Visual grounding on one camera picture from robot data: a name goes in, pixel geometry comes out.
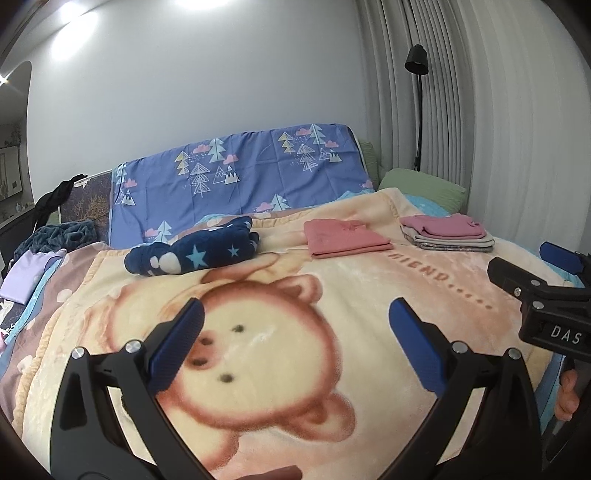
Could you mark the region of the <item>right hand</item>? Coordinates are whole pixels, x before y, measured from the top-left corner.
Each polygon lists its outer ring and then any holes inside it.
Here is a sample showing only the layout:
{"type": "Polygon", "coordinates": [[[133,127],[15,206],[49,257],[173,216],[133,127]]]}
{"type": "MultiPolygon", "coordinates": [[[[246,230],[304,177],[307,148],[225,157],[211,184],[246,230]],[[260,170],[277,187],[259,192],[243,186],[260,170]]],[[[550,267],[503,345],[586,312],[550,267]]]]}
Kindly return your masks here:
{"type": "Polygon", "coordinates": [[[560,377],[554,415],[559,421],[569,422],[579,406],[579,397],[575,392],[578,375],[574,369],[564,371],[560,377]]]}

